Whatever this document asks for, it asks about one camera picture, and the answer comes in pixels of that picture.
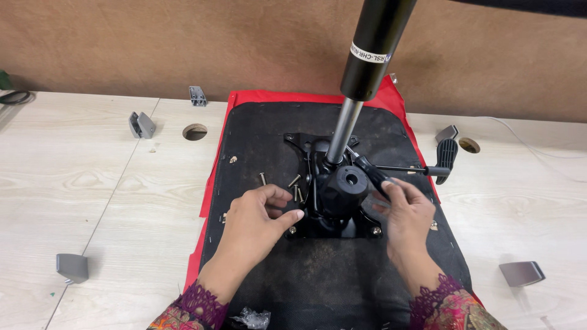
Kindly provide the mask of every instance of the red fabric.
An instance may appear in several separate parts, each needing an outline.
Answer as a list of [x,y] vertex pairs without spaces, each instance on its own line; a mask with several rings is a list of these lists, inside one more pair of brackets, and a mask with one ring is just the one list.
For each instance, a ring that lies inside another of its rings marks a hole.
[[[334,96],[334,95],[315,95],[315,94],[306,94],[306,93],[284,93],[284,92],[270,92],[268,90],[238,90],[232,91],[228,96],[228,107],[226,109],[226,114],[224,116],[224,126],[226,126],[226,119],[228,118],[228,114],[232,108],[241,105],[246,102],[318,102],[318,103],[340,103],[345,99],[344,96]],[[406,134],[411,140],[411,143],[416,150],[418,158],[422,163],[422,166],[426,166],[426,162],[424,161],[424,157],[418,149],[418,144],[416,142],[416,137],[414,135],[414,131],[411,130],[410,125],[406,119],[406,108],[404,107],[404,100],[400,93],[397,91],[395,85],[393,84],[389,75],[386,75],[383,80],[381,81],[381,85],[379,86],[379,90],[377,91],[377,95],[371,101],[365,102],[365,106],[370,107],[377,107],[385,109],[394,115],[396,115],[401,121],[406,129]],[[218,142],[218,149],[216,151],[216,159],[214,160],[214,167],[212,168],[212,173],[206,182],[206,191],[204,193],[204,201],[202,202],[202,208],[200,210],[200,217],[208,217],[210,213],[210,204],[212,202],[212,191],[214,190],[214,177],[216,173],[216,164],[218,163],[218,156],[220,153],[220,146],[222,145],[222,136],[224,135],[224,126],[222,127],[222,133],[220,134],[220,140]],[[432,181],[432,177],[428,177],[430,180],[430,185],[436,194],[436,188],[434,187],[434,183]],[[190,262],[187,268],[187,277],[185,279],[185,287],[184,291],[187,287],[192,284],[195,279],[198,277],[198,272],[200,268],[200,258],[202,255],[202,249],[204,248],[204,239],[205,239],[205,231],[206,225],[208,221],[204,222],[204,226],[202,228],[202,233],[200,234],[200,239],[198,240],[198,244],[196,245],[195,251],[193,254],[190,255]]]

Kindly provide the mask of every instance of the wooden table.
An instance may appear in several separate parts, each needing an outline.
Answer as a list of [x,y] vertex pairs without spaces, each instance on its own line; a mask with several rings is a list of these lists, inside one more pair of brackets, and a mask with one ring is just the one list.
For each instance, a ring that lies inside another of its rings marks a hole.
[[[0,110],[0,329],[142,329],[183,288],[227,104],[38,93]],[[157,125],[134,139],[130,112]],[[509,329],[582,329],[587,322],[587,159],[529,151],[491,119],[409,114],[420,150],[455,124],[481,152],[460,149],[437,186],[473,288]],[[507,120],[529,144],[587,154],[587,124]],[[208,129],[199,141],[189,124]],[[66,289],[55,254],[84,253],[90,280]],[[537,261],[546,280],[508,287],[498,264]]]

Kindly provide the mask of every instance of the round hole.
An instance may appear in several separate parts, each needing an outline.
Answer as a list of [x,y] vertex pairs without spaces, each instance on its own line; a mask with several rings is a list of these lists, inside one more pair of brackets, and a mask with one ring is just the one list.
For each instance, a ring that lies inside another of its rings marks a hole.
[[481,151],[481,147],[477,142],[469,139],[468,137],[462,137],[458,140],[458,145],[461,146],[466,152],[469,153],[479,153]]
[[202,124],[191,124],[188,125],[182,135],[189,141],[197,141],[202,139],[208,133],[206,126]]
[[354,174],[347,174],[346,182],[349,184],[357,184],[357,182],[359,182],[359,178],[357,178],[357,176]]

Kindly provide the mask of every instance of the plastic bag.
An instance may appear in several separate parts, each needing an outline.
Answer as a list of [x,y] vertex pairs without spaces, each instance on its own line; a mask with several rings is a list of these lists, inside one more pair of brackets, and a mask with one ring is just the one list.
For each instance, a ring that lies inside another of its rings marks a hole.
[[247,328],[255,330],[266,330],[269,326],[270,318],[270,312],[263,311],[262,313],[257,313],[248,307],[242,309],[241,316],[231,317],[231,319],[235,319],[239,322],[244,323],[247,326]]

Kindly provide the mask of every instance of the black cable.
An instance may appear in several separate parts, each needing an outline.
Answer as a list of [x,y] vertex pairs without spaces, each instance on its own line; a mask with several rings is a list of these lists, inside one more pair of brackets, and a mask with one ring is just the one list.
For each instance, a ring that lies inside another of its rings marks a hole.
[[[24,94],[24,96],[18,100],[8,101],[13,96],[19,95],[19,94]],[[31,93],[28,90],[17,90],[16,92],[12,92],[12,93],[8,93],[6,95],[0,96],[0,104],[17,105],[17,104],[20,104],[20,103],[26,101],[30,96],[31,96]]]

